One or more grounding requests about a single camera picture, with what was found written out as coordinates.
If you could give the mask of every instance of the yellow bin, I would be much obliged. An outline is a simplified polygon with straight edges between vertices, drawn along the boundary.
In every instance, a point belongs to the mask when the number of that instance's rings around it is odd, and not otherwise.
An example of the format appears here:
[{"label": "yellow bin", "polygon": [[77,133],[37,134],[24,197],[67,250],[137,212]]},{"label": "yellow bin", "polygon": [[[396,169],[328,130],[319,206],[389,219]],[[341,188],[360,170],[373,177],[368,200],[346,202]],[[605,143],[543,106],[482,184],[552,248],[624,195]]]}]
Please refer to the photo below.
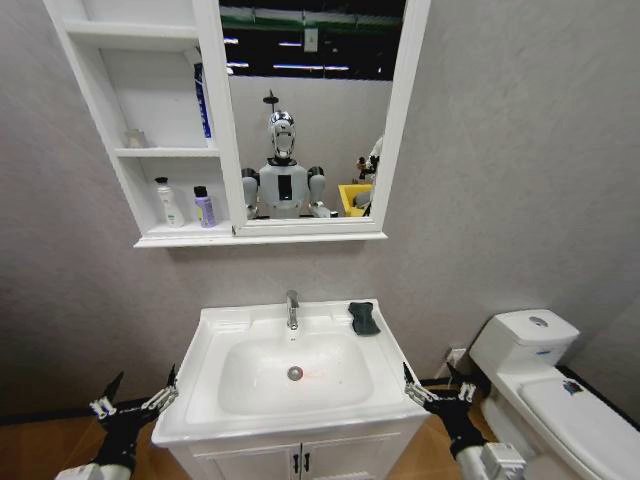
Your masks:
[{"label": "yellow bin", "polygon": [[363,208],[356,208],[353,205],[353,199],[358,193],[370,192],[373,185],[338,185],[338,191],[340,192],[340,200],[342,201],[342,208],[344,210],[345,217],[361,217],[364,213]]}]

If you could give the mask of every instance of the toilet tank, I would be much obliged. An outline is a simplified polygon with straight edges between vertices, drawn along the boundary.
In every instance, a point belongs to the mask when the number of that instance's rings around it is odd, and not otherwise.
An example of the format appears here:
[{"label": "toilet tank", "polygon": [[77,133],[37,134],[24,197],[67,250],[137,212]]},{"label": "toilet tank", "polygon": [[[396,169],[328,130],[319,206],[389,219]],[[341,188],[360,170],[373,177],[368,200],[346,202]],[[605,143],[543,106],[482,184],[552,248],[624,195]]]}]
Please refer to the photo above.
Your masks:
[{"label": "toilet tank", "polygon": [[491,373],[534,373],[554,366],[580,332],[550,310],[501,313],[471,346],[471,358]]}]

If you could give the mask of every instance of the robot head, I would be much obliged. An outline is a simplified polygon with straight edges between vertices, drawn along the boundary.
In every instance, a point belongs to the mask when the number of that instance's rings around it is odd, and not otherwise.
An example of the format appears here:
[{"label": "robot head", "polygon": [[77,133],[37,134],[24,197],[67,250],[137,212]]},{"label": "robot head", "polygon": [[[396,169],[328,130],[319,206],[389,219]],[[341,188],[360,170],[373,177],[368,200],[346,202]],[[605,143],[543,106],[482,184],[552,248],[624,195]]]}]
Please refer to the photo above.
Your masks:
[{"label": "robot head", "polygon": [[293,144],[296,141],[293,117],[281,110],[272,113],[269,117],[269,135],[271,143],[273,143],[276,162],[287,165],[293,154]]}]

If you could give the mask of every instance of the gray wall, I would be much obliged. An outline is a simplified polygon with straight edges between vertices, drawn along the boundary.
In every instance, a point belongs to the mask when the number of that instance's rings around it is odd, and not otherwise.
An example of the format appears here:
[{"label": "gray wall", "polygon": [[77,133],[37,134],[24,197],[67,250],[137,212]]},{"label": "gray wall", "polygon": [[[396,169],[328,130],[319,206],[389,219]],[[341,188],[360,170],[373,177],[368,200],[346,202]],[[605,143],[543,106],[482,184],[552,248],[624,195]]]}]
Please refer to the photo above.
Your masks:
[{"label": "gray wall", "polygon": [[0,412],[142,396],[203,306],[378,297],[432,375],[490,315],[549,307],[640,419],[640,4],[436,0],[385,224],[363,243],[133,250],[39,0],[0,3]]},{"label": "gray wall", "polygon": [[259,171],[273,147],[267,132],[271,110],[262,98],[272,89],[277,108],[295,121],[294,158],[324,169],[324,202],[338,208],[338,185],[358,178],[356,160],[367,157],[384,132],[391,82],[321,78],[229,77],[242,168]]}]

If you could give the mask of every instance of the mirror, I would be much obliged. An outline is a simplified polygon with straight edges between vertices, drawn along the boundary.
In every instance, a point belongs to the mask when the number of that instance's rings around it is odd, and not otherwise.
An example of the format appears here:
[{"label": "mirror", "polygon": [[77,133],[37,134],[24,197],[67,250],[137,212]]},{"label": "mirror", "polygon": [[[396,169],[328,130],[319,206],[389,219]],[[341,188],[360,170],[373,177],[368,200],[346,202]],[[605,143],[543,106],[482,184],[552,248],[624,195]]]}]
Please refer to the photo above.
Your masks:
[{"label": "mirror", "polygon": [[405,2],[219,4],[247,219],[368,216]]}]

